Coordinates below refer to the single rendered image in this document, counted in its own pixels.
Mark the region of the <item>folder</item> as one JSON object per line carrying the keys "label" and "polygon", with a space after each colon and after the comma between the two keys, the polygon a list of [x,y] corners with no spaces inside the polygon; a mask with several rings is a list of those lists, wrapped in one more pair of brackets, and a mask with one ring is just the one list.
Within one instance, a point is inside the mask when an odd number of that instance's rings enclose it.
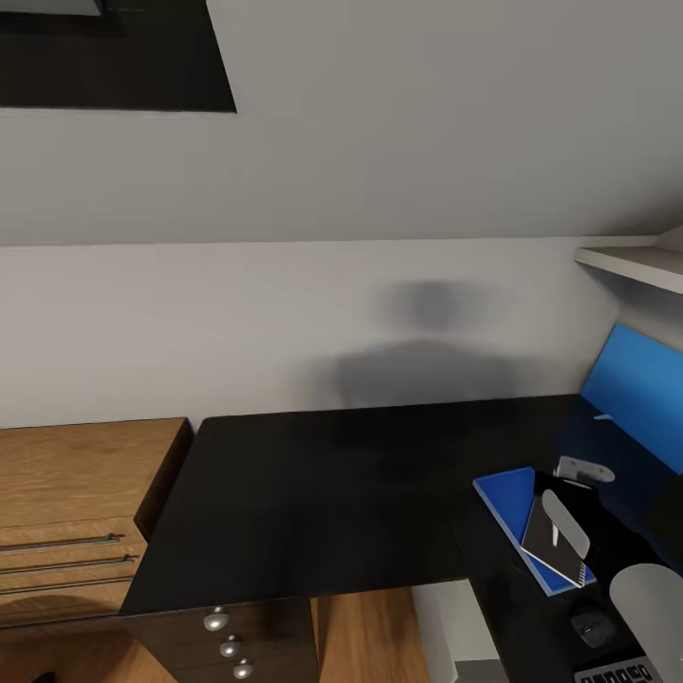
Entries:
{"label": "folder", "polygon": [[[536,497],[533,493],[535,471],[531,467],[504,471],[474,478],[472,484],[547,595],[550,597],[575,589],[574,583],[521,549]],[[584,567],[583,585],[596,582],[593,571],[586,564]]]}

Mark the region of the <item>notebook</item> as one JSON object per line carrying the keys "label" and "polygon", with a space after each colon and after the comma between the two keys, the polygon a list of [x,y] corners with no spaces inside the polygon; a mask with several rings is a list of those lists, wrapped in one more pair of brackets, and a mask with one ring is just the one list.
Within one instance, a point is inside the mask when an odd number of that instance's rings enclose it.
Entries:
{"label": "notebook", "polygon": [[582,588],[585,571],[583,561],[560,531],[554,543],[552,527],[555,525],[545,515],[541,498],[534,498],[521,549],[535,560],[557,571],[576,587]]}

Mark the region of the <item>monitor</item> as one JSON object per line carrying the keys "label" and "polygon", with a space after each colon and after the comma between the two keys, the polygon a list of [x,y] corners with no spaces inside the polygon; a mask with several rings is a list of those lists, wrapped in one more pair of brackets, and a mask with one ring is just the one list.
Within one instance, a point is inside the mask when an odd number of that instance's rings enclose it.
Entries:
{"label": "monitor", "polygon": [[683,473],[637,525],[683,572]]}

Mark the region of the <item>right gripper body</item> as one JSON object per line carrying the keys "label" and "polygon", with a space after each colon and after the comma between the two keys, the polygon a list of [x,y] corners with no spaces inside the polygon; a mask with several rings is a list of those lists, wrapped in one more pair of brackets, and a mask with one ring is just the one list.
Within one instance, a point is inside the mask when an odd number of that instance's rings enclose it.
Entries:
{"label": "right gripper body", "polygon": [[[535,471],[535,491],[533,491],[533,493],[535,493],[536,496],[542,497],[541,499],[543,500],[543,495],[545,494],[545,491],[550,487],[558,485],[557,482],[560,482],[560,480],[564,480],[564,478],[557,477],[556,474],[552,476],[544,472]],[[594,493],[596,493],[596,496],[600,498],[600,491],[598,490],[598,488],[595,488],[593,486],[588,486],[588,488],[592,488]]]}

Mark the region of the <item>keyboard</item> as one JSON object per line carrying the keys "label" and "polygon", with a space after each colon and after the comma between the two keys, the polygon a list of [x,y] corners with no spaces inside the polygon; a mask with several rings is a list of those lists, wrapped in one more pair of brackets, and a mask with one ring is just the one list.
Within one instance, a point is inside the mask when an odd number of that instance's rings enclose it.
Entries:
{"label": "keyboard", "polygon": [[663,683],[646,655],[575,673],[574,680],[576,683]]}

